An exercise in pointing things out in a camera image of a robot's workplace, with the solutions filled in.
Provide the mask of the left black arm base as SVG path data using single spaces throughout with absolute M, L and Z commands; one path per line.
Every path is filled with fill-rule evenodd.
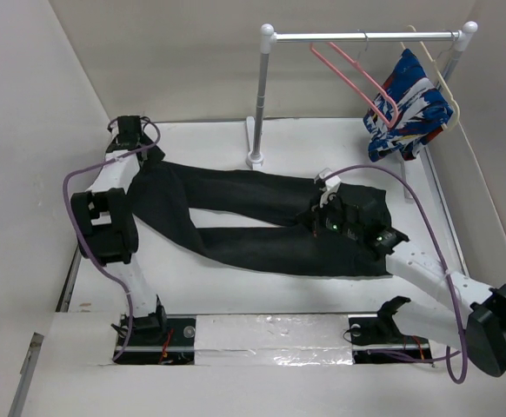
M 157 301 L 156 312 L 130 319 L 124 314 L 118 324 L 113 361 L 118 365 L 181 366 L 195 363 L 195 315 L 167 315 Z

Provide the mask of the black trousers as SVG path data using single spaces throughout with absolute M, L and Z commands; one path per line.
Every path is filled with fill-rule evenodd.
M 386 275 L 386 264 L 350 238 L 303 224 L 317 187 L 309 178 L 166 162 L 151 150 L 134 176 L 133 214 L 175 244 L 248 270 L 315 277 Z M 237 214 L 261 227 L 199 228 L 191 209 Z

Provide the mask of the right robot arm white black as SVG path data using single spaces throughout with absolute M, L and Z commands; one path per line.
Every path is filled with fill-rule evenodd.
M 506 371 L 506 284 L 493 288 L 467 275 L 449 271 L 409 237 L 380 219 L 374 203 L 351 203 L 335 193 L 324 196 L 300 216 L 317 237 L 340 235 L 364 260 L 382 264 L 390 275 L 415 285 L 450 315 L 395 296 L 376 312 L 376 331 L 388 342 L 420 334 L 455 348 L 464 363 L 472 362 L 487 375 Z

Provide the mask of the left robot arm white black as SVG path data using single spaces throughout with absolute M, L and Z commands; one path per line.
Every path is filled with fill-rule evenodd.
M 145 129 L 156 131 L 156 139 Z M 153 156 L 163 157 L 157 147 L 160 132 L 146 116 L 119 116 L 110 122 L 111 142 L 104 160 L 87 169 L 67 175 L 71 178 L 90 171 L 95 181 L 69 197 L 68 214 L 77 234 L 83 257 L 90 259 L 101 274 L 118 283 L 128 298 L 129 313 L 123 320 L 140 321 L 138 333 L 149 344 L 159 344 L 168 336 L 162 303 L 150 287 L 136 259 L 139 237 L 132 214 L 129 188 L 134 177 Z

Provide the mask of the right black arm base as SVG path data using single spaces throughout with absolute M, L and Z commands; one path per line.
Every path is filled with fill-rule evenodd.
M 401 334 L 393 315 L 410 299 L 403 296 L 386 301 L 375 313 L 350 314 L 343 339 L 352 346 L 355 364 L 417 363 L 431 360 L 427 339 Z

